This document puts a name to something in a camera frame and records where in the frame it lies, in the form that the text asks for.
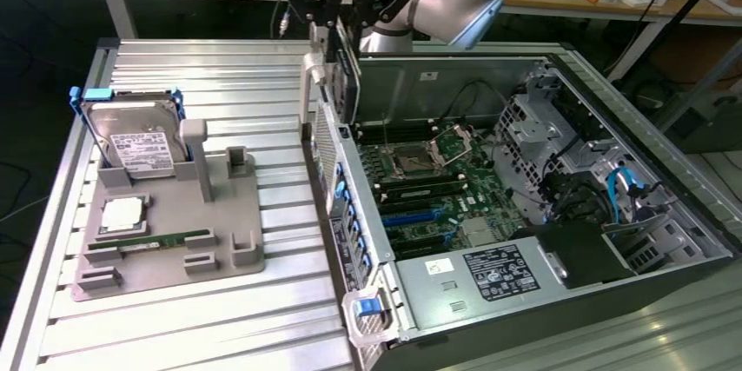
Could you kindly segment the black installed RAM stick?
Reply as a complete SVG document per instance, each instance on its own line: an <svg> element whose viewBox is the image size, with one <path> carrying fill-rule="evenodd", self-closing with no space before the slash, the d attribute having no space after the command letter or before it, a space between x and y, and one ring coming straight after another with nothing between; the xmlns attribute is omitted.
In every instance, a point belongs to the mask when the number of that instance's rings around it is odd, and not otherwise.
<svg viewBox="0 0 742 371"><path fill-rule="evenodd" d="M382 204L396 204L424 199L435 199L450 195L460 195L467 187L467 182L439 182L396 186L380 192L378 201Z"/></svg>

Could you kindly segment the grey plastic parts rack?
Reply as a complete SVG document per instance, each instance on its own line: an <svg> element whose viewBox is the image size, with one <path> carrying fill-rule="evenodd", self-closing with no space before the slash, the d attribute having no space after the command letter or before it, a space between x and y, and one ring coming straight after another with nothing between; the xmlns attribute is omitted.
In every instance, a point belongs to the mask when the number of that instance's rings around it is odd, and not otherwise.
<svg viewBox="0 0 742 371"><path fill-rule="evenodd" d="M75 301L175 287L264 269L258 179L252 155L228 147L208 157L204 121L182 121L180 137L191 158L175 165L175 175L132 179L122 168L97 168L84 238L71 295ZM104 233L106 202L139 197L140 223L131 230ZM208 236L186 239L176 248L120 252L128 238L207 229Z"/></svg>

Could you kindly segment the metal socket cover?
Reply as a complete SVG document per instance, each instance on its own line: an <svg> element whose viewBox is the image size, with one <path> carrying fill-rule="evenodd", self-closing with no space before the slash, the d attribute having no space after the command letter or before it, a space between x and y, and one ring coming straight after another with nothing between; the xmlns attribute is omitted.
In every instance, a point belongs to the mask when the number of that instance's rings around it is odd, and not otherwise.
<svg viewBox="0 0 742 371"><path fill-rule="evenodd" d="M428 153L434 162L446 167L472 151L472 138L459 124L448 126L428 141Z"/></svg>

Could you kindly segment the green RAM stick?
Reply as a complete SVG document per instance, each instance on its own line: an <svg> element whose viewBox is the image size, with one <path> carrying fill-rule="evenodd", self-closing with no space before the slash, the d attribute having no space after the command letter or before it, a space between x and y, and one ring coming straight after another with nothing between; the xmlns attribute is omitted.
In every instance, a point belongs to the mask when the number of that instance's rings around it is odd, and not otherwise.
<svg viewBox="0 0 742 371"><path fill-rule="evenodd" d="M176 248L184 245L187 238L203 237L208 236L208 234L210 231L207 229L199 229L175 234L128 238L126 240L116 241L115 248L118 248L120 252Z"/></svg>

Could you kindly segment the green motherboard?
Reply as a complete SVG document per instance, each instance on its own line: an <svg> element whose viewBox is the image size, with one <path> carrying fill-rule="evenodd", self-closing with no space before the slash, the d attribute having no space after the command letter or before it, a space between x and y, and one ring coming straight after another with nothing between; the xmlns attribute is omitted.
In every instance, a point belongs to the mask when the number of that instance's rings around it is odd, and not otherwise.
<svg viewBox="0 0 742 371"><path fill-rule="evenodd" d="M388 151L403 145L424 145L428 149L428 141L443 129L455 124L459 124L471 135L472 151L446 167L438 165L439 171L431 176L394 178ZM432 222L394 228L384 227L396 259L408 260L474 248L462 231L463 220L474 217L486 217L493 221L499 232L509 239L523 227L525 220L495 172L491 149L482 145L482 138L472 126L462 123L426 122L420 126L387 127L387 131L388 150L384 149L383 127L363 128L356 132L358 153L382 222L384 218L396 215L427 210L439 212L439 218ZM439 182L467 182L468 187L460 195L435 199L396 204L382 204L378 201L384 189Z"/></svg>

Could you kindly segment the black plastic shroud box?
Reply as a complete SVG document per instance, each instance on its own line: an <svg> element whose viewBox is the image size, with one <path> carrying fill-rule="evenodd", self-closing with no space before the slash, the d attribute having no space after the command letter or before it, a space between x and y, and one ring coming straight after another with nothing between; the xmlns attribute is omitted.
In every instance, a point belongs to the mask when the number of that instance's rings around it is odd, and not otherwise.
<svg viewBox="0 0 742 371"><path fill-rule="evenodd" d="M613 243L606 240L601 226L590 222L550 222L521 228L510 239L535 237L546 254L557 256L567 288L614 282L635 274L623 265Z"/></svg>

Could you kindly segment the hard disk with blue bracket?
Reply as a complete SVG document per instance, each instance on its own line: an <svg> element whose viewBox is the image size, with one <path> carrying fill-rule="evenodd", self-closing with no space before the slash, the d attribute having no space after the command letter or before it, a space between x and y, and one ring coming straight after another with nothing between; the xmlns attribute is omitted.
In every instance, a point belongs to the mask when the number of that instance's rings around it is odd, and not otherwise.
<svg viewBox="0 0 742 371"><path fill-rule="evenodd" d="M69 105L92 133L107 168L122 168L132 179L175 175L190 160L180 138L186 118L178 89L122 90L73 87Z"/></svg>

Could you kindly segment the blue expansion slot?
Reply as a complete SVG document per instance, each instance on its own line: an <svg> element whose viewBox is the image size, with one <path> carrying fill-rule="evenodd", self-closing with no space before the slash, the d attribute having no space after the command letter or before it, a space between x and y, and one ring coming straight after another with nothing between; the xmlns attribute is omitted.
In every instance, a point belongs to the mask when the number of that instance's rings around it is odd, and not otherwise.
<svg viewBox="0 0 742 371"><path fill-rule="evenodd" d="M386 228L400 227L406 225L412 225L423 222L432 222L439 218L439 212L436 210L427 210L415 213L408 213L406 215L396 215L383 219L383 225Z"/></svg>

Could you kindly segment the metal drive cage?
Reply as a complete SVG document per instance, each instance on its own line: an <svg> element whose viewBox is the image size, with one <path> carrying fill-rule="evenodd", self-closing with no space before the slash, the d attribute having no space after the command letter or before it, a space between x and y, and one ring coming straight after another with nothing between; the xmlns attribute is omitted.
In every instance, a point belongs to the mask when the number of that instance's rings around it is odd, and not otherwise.
<svg viewBox="0 0 742 371"><path fill-rule="evenodd" d="M574 171L585 141L567 117L545 97L513 95L497 131L506 160L530 187L535 187L551 172Z"/></svg>

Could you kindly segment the black tripod pole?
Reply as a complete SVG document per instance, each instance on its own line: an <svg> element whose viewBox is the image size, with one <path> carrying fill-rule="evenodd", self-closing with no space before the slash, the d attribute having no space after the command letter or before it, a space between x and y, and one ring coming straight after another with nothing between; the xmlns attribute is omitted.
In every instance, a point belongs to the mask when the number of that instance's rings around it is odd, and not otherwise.
<svg viewBox="0 0 742 371"><path fill-rule="evenodd" d="M619 83L627 77L631 73L631 68L650 56L651 51L661 45L670 32L683 22L699 2L701 0L685 0L677 11L673 12L671 17L659 18L654 23L646 23L650 7L655 3L655 0L651 0L637 22L631 41L627 43L615 62L605 69L605 75L610 82Z"/></svg>

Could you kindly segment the CPU socket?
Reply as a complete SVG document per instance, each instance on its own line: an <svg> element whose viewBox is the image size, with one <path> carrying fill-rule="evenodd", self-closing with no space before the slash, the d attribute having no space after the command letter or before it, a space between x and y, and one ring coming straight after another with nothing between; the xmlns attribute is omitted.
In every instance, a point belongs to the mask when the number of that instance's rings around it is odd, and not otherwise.
<svg viewBox="0 0 742 371"><path fill-rule="evenodd" d="M392 177L408 178L414 176L431 176L438 173L439 167L424 145L403 145L388 151L392 164Z"/></svg>

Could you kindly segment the silver chipset heatsink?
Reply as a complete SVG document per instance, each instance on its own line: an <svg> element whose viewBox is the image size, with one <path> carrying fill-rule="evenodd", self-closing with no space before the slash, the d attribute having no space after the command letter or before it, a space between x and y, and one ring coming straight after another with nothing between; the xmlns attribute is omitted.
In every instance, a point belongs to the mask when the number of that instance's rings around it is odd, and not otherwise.
<svg viewBox="0 0 742 371"><path fill-rule="evenodd" d="M472 247L485 246L507 240L507 237L495 227L494 222L486 217L474 217L463 220L462 231Z"/></svg>

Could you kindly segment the silver disk bay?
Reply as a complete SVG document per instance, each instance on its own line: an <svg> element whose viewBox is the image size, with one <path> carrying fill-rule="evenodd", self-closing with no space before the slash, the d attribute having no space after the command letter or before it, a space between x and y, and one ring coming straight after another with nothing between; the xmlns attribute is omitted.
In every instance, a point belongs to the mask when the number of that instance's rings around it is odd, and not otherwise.
<svg viewBox="0 0 742 371"><path fill-rule="evenodd" d="M683 230L666 214L639 222L609 224L603 231L637 274L673 260L671 253L686 245Z"/></svg>

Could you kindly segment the black Nvidia graphics card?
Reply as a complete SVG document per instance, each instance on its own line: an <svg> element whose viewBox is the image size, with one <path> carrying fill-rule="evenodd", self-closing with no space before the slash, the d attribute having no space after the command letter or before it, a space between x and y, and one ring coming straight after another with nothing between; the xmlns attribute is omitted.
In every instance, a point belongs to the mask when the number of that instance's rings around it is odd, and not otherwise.
<svg viewBox="0 0 742 371"><path fill-rule="evenodd" d="M332 105L342 123L352 123L360 91L358 43L340 20L331 27L310 23L310 52L300 70L300 123L307 122L312 87L322 100Z"/></svg>

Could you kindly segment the grey power supply unit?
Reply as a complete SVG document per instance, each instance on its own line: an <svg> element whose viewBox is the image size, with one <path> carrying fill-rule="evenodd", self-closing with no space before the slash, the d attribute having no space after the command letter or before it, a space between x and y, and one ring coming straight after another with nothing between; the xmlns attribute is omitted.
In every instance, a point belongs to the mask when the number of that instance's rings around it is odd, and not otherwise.
<svg viewBox="0 0 742 371"><path fill-rule="evenodd" d="M423 334L511 315L569 293L534 237L411 259L396 268Z"/></svg>

